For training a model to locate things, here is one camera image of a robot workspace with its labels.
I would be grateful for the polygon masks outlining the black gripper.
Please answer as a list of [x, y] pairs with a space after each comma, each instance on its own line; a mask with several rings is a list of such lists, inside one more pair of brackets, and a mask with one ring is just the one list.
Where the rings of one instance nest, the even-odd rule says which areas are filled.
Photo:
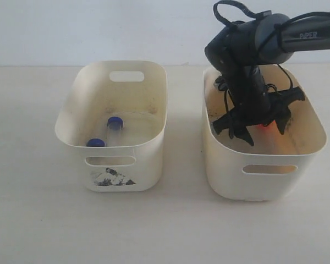
[[214, 81], [218, 91], [224, 93], [226, 113], [212, 122], [216, 134], [228, 130], [229, 137], [236, 137], [254, 146], [248, 127], [267, 126], [273, 121], [281, 135], [289, 126], [292, 113], [289, 106], [304, 101], [301, 87], [277, 90], [271, 82], [266, 83], [258, 66], [242, 68], [219, 68], [220, 76]]

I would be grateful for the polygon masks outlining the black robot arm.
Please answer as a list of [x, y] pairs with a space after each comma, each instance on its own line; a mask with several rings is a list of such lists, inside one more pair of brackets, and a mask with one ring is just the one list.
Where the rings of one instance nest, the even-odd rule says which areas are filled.
[[214, 87], [224, 94], [224, 115], [212, 122], [216, 134], [227, 131], [253, 145], [248, 128], [276, 123], [284, 134], [291, 119], [290, 105], [304, 101], [302, 88], [290, 85], [278, 90], [266, 82], [261, 66], [280, 66], [295, 52], [330, 50], [330, 12], [309, 12], [290, 18], [265, 11], [243, 12], [250, 21], [229, 21], [215, 9], [214, 15], [224, 28], [207, 44], [204, 53], [219, 72]]

